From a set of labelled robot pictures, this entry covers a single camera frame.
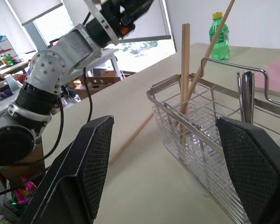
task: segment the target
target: bottle label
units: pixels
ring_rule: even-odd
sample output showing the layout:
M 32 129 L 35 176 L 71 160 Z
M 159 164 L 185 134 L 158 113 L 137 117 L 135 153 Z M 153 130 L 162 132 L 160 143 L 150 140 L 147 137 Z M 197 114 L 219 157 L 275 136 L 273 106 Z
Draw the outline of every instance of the bottle label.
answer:
M 212 35 L 210 35 L 210 42 L 213 40 L 213 37 Z M 229 31 L 225 31 L 224 33 L 220 33 L 219 37 L 218 37 L 218 40 L 217 40 L 217 43 L 222 43 L 222 42 L 225 42 L 229 40 Z
M 224 32 L 224 41 L 229 40 L 229 31 Z

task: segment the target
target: beige tabletop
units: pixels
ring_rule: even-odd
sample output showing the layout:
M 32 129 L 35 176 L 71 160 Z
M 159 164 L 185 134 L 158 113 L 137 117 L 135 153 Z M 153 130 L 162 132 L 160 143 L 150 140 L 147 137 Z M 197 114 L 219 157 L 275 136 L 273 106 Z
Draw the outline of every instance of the beige tabletop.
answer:
M 207 47 L 206 44 L 191 46 L 191 72 L 196 72 Z M 280 49 L 231 47 L 229 62 L 262 68 L 279 55 Z M 93 95 L 92 119 L 114 115 L 111 157 L 151 113 L 152 104 L 146 91 L 151 85 L 180 73 L 180 67 L 178 52 Z M 236 91 L 236 71 L 240 70 L 209 63 L 204 79 Z M 88 112 L 88 99 L 65 110 L 61 142 L 46 160 L 46 166 L 74 140 L 85 124 Z M 59 119 L 60 114 L 54 115 L 42 135 L 45 154 L 56 141 Z M 126 152 L 109 167 L 95 223 L 231 224 L 232 221 L 166 151 L 157 125 L 151 120 Z

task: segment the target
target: green bottle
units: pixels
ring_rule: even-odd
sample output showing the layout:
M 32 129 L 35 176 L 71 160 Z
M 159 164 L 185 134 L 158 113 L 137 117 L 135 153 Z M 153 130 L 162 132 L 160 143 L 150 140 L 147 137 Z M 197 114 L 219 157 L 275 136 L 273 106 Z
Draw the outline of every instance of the green bottle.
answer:
M 10 55 L 8 55 L 8 56 L 5 55 L 4 57 L 5 57 L 6 61 L 7 61 L 7 63 L 9 64 L 9 66 L 13 66 L 14 65 L 13 61 L 11 60 L 11 56 Z
M 219 25 L 222 20 L 223 13 L 214 13 L 213 14 L 213 24 L 210 28 L 210 41 L 212 41 Z M 229 30 L 226 24 L 224 24 L 222 31 L 217 39 L 217 42 L 215 43 L 215 46 L 211 52 L 211 57 L 216 60 L 228 60 L 229 59 Z

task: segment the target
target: metal utensil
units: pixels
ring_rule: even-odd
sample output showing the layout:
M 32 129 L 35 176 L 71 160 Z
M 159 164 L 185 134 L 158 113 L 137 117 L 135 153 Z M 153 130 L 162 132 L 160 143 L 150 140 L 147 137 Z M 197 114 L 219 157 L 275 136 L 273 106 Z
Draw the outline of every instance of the metal utensil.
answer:
M 253 124 L 254 116 L 254 95 L 255 95 L 255 77 L 251 71 L 244 72 L 242 75 L 242 96 L 244 122 Z
M 244 112 L 244 102 L 243 102 L 243 92 L 242 92 L 242 79 L 239 72 L 237 72 L 237 81 L 238 81 L 238 93 L 239 93 L 239 108 L 241 111 L 241 119 L 245 120 L 245 112 Z

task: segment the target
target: wooden dowel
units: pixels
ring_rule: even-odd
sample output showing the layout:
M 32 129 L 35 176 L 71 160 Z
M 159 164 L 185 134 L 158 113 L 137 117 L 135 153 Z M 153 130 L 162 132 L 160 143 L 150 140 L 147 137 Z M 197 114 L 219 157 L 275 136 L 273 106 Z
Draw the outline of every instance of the wooden dowel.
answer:
M 183 94 L 184 99 L 182 102 L 184 102 L 185 97 L 187 95 L 188 89 L 189 89 L 189 67 L 190 67 L 190 24 L 184 24 L 184 33 L 185 33 L 185 41 L 184 41 L 184 56 L 183 56 Z
M 222 31 L 222 28 L 223 28 L 223 26 L 224 26 L 224 24 L 225 24 L 225 22 L 226 22 L 228 16 L 229 16 L 229 13 L 230 13 L 230 11 L 231 11 L 231 9 L 232 9 L 232 6 L 233 6 L 234 2 L 235 2 L 235 0 L 231 0 L 229 6 L 227 7 L 226 12 L 225 12 L 225 14 L 224 14 L 224 16 L 223 16 L 223 18 L 222 18 L 222 20 L 221 20 L 221 22 L 220 22 L 219 27 L 218 27 L 218 30 L 216 31 L 216 33 L 215 33 L 215 35 L 214 35 L 214 37 L 213 37 L 213 39 L 212 39 L 212 41 L 211 41 L 209 47 L 207 48 L 207 51 L 206 51 L 204 57 L 207 57 L 207 58 L 210 57 L 210 54 L 211 54 L 211 52 L 212 52 L 212 50 L 213 50 L 215 44 L 217 43 L 217 39 L 218 39 L 218 37 L 219 37 L 219 35 L 220 35 L 221 31 Z M 207 61 L 203 62 L 203 68 L 205 67 L 206 63 L 207 63 Z M 198 80 L 199 80 L 199 78 L 200 78 L 200 76 L 201 76 L 201 71 L 202 71 L 202 67 L 201 67 L 201 65 L 200 65 L 200 66 L 199 66 L 199 69 L 198 69 L 198 71 L 196 72 L 196 75 L 195 75 L 195 77 L 194 77 L 194 79 L 193 79 L 193 81 L 192 81 L 192 84 L 191 84 L 191 86 L 190 86 L 190 88 L 189 88 L 189 90 L 188 90 L 188 92 L 187 92 L 187 94 L 186 94 L 186 96 L 184 96 L 184 97 L 185 97 L 185 98 L 184 98 L 184 101 L 188 101 L 189 99 L 191 99 L 191 96 L 192 96 L 192 94 L 193 94 L 193 92 L 194 92 L 194 90 L 195 90 L 195 87 L 196 87 L 196 85 L 197 85 L 197 83 L 198 83 Z M 181 110 L 180 110 L 181 113 L 185 113 L 185 111 L 186 111 L 186 109 L 187 109 L 187 104 L 188 104 L 188 103 L 184 104 L 184 105 L 181 107 Z
M 186 24 L 182 25 L 182 68 L 181 68 L 181 103 L 184 101 L 184 70 L 185 70 L 185 38 L 186 35 Z
M 190 64 L 190 24 L 187 23 L 182 25 L 181 103 L 184 102 L 189 89 L 189 64 Z M 186 127 L 180 125 L 180 132 L 183 135 L 182 141 L 185 143 L 186 139 L 184 138 L 184 135 L 187 133 Z
M 154 113 L 151 113 L 145 121 L 137 128 L 137 130 L 130 136 L 130 138 L 125 142 L 125 144 L 122 145 L 122 147 L 119 149 L 119 151 L 111 158 L 110 164 L 113 164 L 120 156 L 123 154 L 123 152 L 126 150 L 126 148 L 131 144 L 131 142 L 136 138 L 136 136 L 140 133 L 140 131 L 145 127 L 145 125 L 150 121 L 150 119 L 154 116 Z

